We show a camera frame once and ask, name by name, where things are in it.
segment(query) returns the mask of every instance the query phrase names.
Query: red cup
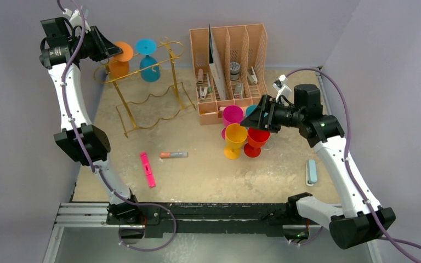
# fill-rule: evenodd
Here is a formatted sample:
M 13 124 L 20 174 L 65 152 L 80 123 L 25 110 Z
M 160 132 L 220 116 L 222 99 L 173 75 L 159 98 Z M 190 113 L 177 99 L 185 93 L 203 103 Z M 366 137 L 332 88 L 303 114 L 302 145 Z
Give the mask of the red cup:
M 270 133 L 266 130 L 257 130 L 250 128 L 248 130 L 248 143 L 244 146 L 244 153 L 251 158 L 260 155 L 260 148 L 270 138 Z

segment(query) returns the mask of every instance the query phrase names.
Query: white wall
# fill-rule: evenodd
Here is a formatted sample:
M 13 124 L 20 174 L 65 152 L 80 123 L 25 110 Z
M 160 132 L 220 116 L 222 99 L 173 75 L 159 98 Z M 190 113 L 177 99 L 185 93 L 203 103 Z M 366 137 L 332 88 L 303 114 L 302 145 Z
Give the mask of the white wall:
M 345 93 L 357 166 L 396 213 L 390 233 L 421 244 L 421 1 L 362 0 L 325 71 Z M 344 125 L 341 101 L 326 89 Z M 380 249 L 384 262 L 408 262 L 388 242 Z
M 55 89 L 39 63 L 39 23 L 59 15 L 55 1 L 0 0 L 0 262 L 41 262 L 60 202 L 68 201 L 79 164 L 57 147 Z M 95 64 L 83 64 L 93 116 L 101 88 Z
M 191 66 L 189 29 L 207 27 L 209 23 L 264 23 L 268 33 L 267 67 L 286 67 L 323 65 L 359 0 L 79 2 L 87 4 L 90 23 L 98 25 L 103 33 L 109 30 L 114 41 L 133 46 L 146 37 L 168 36 L 181 41 L 186 51 L 178 66 Z

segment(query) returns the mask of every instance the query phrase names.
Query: beige tabletop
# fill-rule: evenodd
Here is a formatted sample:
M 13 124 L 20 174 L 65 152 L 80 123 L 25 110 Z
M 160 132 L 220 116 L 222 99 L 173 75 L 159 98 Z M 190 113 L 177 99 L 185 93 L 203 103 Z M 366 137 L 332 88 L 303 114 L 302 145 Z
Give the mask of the beige tabletop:
M 287 72 L 265 72 L 269 94 L 275 95 L 271 87 L 273 81 Z M 173 84 L 173 79 L 170 70 L 162 70 L 161 74 L 161 79 L 155 83 L 141 79 L 121 82 L 125 99 L 143 101 L 149 93 L 163 93 Z M 184 83 L 196 104 L 196 79 L 192 69 L 177 70 L 177 79 Z M 298 72 L 288 80 L 291 88 L 303 83 L 318 86 L 313 72 Z M 186 103 L 183 92 L 180 95 Z M 339 203 L 325 166 L 295 128 L 282 128 L 278 134 L 272 134 L 269 141 L 272 149 L 262 150 L 259 157 L 249 158 L 243 153 L 232 161 L 223 154 L 225 141 L 220 135 L 223 125 L 199 125 L 198 112 L 192 107 L 170 121 L 160 121 L 151 129 L 135 130 L 127 138 L 115 108 L 120 103 L 115 89 L 106 87 L 94 124 L 108 135 L 115 169 L 141 202 L 283 203 L 288 196 L 310 192 L 321 201 Z M 174 115 L 179 105 L 170 92 L 130 108 L 138 124 L 148 126 L 158 117 Z M 163 151 L 187 151 L 189 157 L 160 159 L 159 154 Z M 154 188 L 148 187 L 139 157 L 141 152 L 147 152 L 149 156 L 157 184 Z M 305 183 L 305 166 L 309 159 L 316 161 L 318 176 L 318 183 L 311 187 Z M 108 201 L 101 183 L 87 167 L 80 170 L 73 200 Z

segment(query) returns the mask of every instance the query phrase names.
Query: plastic wine glass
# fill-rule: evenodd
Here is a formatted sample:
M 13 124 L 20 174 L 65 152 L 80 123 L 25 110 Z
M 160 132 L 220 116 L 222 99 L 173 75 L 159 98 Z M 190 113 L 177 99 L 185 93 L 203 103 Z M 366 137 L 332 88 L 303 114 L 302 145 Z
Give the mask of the plastic wine glass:
M 257 105 L 250 105 L 249 107 L 247 107 L 246 109 L 246 117 L 248 117 L 257 107 Z M 263 150 L 271 150 L 274 147 L 274 139 L 271 137 L 269 137 L 269 140 L 267 141 L 266 144 L 264 144 L 264 146 L 262 146 L 261 148 Z
M 260 155 L 260 148 L 269 140 L 270 133 L 266 130 L 249 128 L 248 143 L 244 146 L 244 153 L 251 158 Z
M 241 155 L 241 147 L 244 145 L 248 131 L 239 123 L 232 123 L 226 127 L 224 154 L 228 159 L 236 160 Z
M 243 109 L 236 105 L 228 106 L 224 109 L 222 119 L 225 128 L 222 130 L 222 138 L 225 140 L 225 129 L 232 123 L 240 123 L 244 119 Z

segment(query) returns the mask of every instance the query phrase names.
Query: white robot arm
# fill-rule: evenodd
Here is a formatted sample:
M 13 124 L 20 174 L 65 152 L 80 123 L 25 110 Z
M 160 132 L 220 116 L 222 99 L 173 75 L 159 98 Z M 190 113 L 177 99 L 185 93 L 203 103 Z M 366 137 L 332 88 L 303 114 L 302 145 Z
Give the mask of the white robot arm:
M 284 81 L 279 79 L 275 85 L 283 87 Z M 277 133 L 281 126 L 298 128 L 300 135 L 307 139 L 327 167 L 342 203 L 342 207 L 337 208 L 317 200 L 309 193 L 302 193 L 288 198 L 289 212 L 294 217 L 308 218 L 330 230 L 333 240 L 343 249 L 379 238 L 382 233 L 368 204 L 385 229 L 395 221 L 396 216 L 391 208 L 382 208 L 349 155 L 348 162 L 354 178 L 368 200 L 365 201 L 360 195 L 343 160 L 346 144 L 343 129 L 334 116 L 322 113 L 320 90 L 312 84 L 298 85 L 294 88 L 294 103 L 288 101 L 288 106 L 281 102 L 282 97 L 280 94 L 277 99 L 263 95 L 257 108 L 241 125 L 272 133 Z
M 89 165 L 73 131 L 75 126 L 88 154 L 92 158 L 93 164 L 98 167 L 94 172 L 98 179 L 102 181 L 99 174 L 101 169 L 105 180 L 119 196 L 137 202 L 136 197 L 112 166 L 109 158 L 110 143 L 107 135 L 94 126 L 89 119 L 81 91 L 79 61 L 87 57 L 94 61 L 108 59 L 121 53 L 122 50 L 109 42 L 97 27 L 87 27 L 81 50 L 74 62 L 67 68 L 66 84 L 61 85 L 63 72 L 79 41 L 79 37 L 75 36 L 74 28 L 81 22 L 78 19 L 78 10 L 72 13 L 65 9 L 65 14 L 70 16 L 71 19 L 60 17 L 41 21 L 46 38 L 41 43 L 39 59 L 51 76 L 60 106 L 61 132 L 54 135 L 55 142 L 75 162 Z M 65 106 L 70 109 L 71 117 L 67 114 Z M 128 212 L 134 210 L 131 205 L 126 205 L 113 191 L 110 191 L 106 185 L 104 185 L 104 188 L 109 195 L 109 203 L 112 206 L 111 211 L 114 217 L 117 214 L 125 217 Z

